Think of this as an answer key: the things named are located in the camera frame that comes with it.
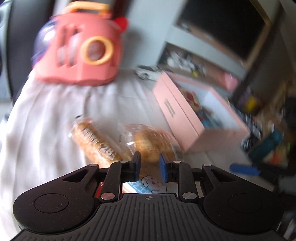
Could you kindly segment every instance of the storage box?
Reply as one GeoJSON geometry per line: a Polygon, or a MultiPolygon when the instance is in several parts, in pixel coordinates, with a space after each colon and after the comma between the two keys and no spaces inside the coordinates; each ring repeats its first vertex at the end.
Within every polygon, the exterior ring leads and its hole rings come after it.
{"type": "Polygon", "coordinates": [[[171,130],[185,152],[201,152],[240,144],[250,131],[227,102],[210,86],[169,72],[162,72],[153,93],[171,130]],[[213,111],[221,129],[205,129],[174,82],[194,91],[200,104],[213,111]]]}

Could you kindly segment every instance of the television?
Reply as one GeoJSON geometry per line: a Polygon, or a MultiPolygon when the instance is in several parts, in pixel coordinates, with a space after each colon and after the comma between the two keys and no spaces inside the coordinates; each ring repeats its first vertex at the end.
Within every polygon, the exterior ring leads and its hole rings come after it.
{"type": "Polygon", "coordinates": [[[247,59],[265,26],[253,5],[256,0],[251,1],[188,0],[180,20],[190,22],[247,59]]]}

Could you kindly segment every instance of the white tablecloth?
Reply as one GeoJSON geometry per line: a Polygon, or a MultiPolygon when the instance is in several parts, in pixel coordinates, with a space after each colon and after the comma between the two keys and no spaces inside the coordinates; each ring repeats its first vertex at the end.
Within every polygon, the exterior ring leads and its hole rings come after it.
{"type": "MultiPolygon", "coordinates": [[[[121,70],[115,81],[99,87],[45,84],[31,73],[8,119],[0,153],[1,241],[20,231],[12,206],[21,193],[89,164],[68,137],[76,116],[92,117],[113,138],[119,123],[170,130],[153,85],[133,70],[121,70]]],[[[248,162],[238,147],[187,155],[186,161],[192,167],[212,163],[225,170],[233,162],[248,162]]]]}

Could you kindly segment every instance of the shelf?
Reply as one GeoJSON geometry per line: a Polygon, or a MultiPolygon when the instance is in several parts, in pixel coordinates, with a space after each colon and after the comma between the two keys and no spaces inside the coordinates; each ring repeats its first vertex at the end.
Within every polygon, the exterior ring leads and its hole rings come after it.
{"type": "Polygon", "coordinates": [[[197,26],[195,26],[194,24],[185,21],[185,20],[180,20],[178,27],[183,29],[181,27],[181,24],[185,23],[187,24],[187,26],[190,29],[190,33],[192,35],[194,35],[195,37],[205,41],[206,43],[212,45],[214,48],[216,48],[217,50],[219,50],[220,52],[224,53],[225,55],[229,56],[230,58],[232,58],[233,60],[241,63],[241,62],[245,62],[244,59],[242,59],[240,56],[238,56],[235,52],[233,52],[229,47],[227,47],[226,45],[224,45],[223,43],[219,42],[217,39],[215,39],[214,36],[206,33],[204,30],[198,28],[197,26]]]}
{"type": "Polygon", "coordinates": [[[166,36],[166,42],[212,62],[239,79],[245,77],[247,70],[244,68],[243,63],[234,60],[222,51],[219,51],[213,45],[177,26],[172,26],[169,33],[170,34],[166,36]]]}

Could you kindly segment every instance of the pink toy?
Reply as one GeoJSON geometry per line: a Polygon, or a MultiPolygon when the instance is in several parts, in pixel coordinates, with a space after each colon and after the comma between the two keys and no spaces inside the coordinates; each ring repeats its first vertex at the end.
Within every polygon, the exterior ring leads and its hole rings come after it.
{"type": "Polygon", "coordinates": [[[110,20],[107,4],[76,1],[40,30],[32,61],[36,77],[48,83],[98,86],[118,73],[126,18],[110,20]],[[99,14],[77,12],[97,10],[99,14]]]}

